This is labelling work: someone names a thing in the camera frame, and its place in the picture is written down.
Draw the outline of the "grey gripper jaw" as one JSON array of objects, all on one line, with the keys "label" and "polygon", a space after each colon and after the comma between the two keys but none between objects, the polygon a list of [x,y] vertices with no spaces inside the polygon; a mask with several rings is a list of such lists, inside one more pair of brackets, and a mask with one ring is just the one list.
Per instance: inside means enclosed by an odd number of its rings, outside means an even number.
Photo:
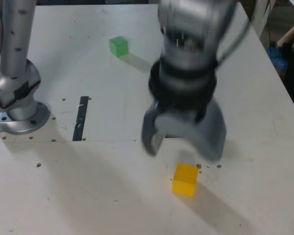
[{"label": "grey gripper jaw", "polygon": [[168,111],[155,119],[155,127],[161,134],[186,139],[210,162],[219,161],[222,157],[226,126],[215,100],[209,102],[200,121],[196,121],[194,111]]},{"label": "grey gripper jaw", "polygon": [[161,115],[163,110],[158,102],[153,102],[150,108],[145,112],[143,118],[141,141],[145,151],[155,157],[165,138],[165,134],[160,133],[155,126],[156,118]]}]

